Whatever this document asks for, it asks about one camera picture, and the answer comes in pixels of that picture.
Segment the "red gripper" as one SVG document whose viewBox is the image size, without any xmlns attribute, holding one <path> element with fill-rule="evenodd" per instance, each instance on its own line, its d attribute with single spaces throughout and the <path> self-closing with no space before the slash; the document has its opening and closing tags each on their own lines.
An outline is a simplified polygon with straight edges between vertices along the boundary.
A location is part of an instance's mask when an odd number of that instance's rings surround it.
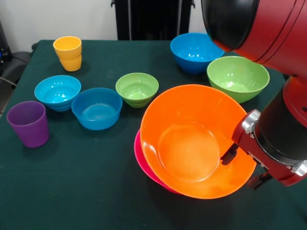
<svg viewBox="0 0 307 230">
<path fill-rule="evenodd" d="M 259 189 L 272 178 L 284 186 L 292 186 L 307 177 L 307 161 L 299 161 L 294 165 L 283 163 L 269 155 L 258 142 L 256 126 L 260 112 L 250 112 L 236 126 L 232 140 L 234 143 L 220 158 L 222 165 L 228 165 L 236 157 L 240 147 L 250 155 L 266 172 L 251 178 L 247 185 L 251 189 Z"/>
</svg>

